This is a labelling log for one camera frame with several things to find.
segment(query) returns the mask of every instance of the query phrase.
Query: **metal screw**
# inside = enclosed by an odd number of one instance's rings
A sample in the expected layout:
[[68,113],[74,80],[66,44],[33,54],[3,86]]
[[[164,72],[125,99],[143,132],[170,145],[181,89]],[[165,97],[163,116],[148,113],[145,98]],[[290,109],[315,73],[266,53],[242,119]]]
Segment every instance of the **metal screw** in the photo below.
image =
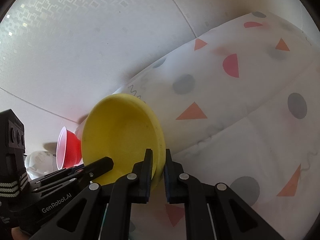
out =
[[180,179],[183,179],[183,180],[186,180],[186,179],[189,179],[189,175],[186,174],[186,173],[181,173],[181,174],[179,175],[179,178],[180,178]]
[[218,189],[218,190],[221,190],[221,191],[224,191],[224,190],[227,189],[227,185],[224,184],[224,183],[219,183],[219,184],[217,185],[217,189]]
[[89,189],[90,190],[97,190],[99,188],[99,184],[98,183],[91,183],[89,185]]
[[129,173],[129,174],[127,175],[127,178],[128,178],[128,179],[136,179],[136,178],[137,178],[137,174],[135,174],[135,173]]

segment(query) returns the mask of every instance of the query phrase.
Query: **yellow plate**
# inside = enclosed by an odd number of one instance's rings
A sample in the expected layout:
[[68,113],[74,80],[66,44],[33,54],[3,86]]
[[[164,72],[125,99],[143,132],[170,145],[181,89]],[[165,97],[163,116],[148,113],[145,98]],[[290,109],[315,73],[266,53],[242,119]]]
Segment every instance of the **yellow plate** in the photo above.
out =
[[147,148],[153,151],[151,187],[160,181],[165,163],[164,135],[156,115],[145,102],[128,94],[115,94],[101,100],[84,125],[81,150],[85,165],[104,156],[114,167],[95,179],[101,185],[115,182],[143,161]]

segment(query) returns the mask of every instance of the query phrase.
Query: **gray dot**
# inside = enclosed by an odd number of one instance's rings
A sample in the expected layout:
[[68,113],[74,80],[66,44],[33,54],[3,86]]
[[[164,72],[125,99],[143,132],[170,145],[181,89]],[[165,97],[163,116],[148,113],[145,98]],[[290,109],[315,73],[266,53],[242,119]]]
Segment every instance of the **gray dot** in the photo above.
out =
[[288,57],[287,51],[276,49],[273,46],[267,48],[267,53],[271,58],[276,60],[285,60]]
[[280,22],[280,26],[289,32],[294,31],[294,28],[289,23]]
[[267,17],[265,14],[261,13],[261,12],[253,12],[252,13],[255,17],[259,17],[259,18],[265,18]]
[[209,137],[217,134],[218,132],[221,132],[223,130],[222,124],[216,124],[216,125],[209,125],[206,129],[206,132],[208,133]]
[[130,221],[129,232],[133,232],[134,230],[136,230],[136,227],[135,227],[135,225]]
[[232,182],[230,188],[249,206],[252,206],[258,200],[260,195],[258,182],[249,176],[236,179]]
[[189,74],[178,77],[172,85],[173,90],[178,95],[184,95],[191,92],[195,88],[196,80]]
[[164,62],[165,62],[165,58],[159,60],[158,62],[156,62],[156,64],[153,66],[153,68],[157,68],[160,67]]
[[299,93],[289,95],[288,108],[290,113],[297,119],[302,119],[307,115],[307,103]]

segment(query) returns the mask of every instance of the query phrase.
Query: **red cup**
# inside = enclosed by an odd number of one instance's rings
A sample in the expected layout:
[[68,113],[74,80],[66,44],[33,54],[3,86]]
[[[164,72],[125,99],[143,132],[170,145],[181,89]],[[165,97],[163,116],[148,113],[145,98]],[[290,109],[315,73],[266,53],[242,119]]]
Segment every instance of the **red cup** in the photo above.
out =
[[57,144],[58,170],[76,166],[80,163],[81,158],[81,141],[64,126],[61,129]]

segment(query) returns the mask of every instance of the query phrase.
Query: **white wall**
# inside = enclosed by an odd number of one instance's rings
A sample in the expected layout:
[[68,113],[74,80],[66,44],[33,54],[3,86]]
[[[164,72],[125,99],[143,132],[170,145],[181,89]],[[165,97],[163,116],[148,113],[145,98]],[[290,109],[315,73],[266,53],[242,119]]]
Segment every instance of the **white wall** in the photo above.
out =
[[30,153],[54,149],[92,107],[180,45],[269,10],[320,45],[299,0],[17,0],[0,23],[0,111],[12,108]]

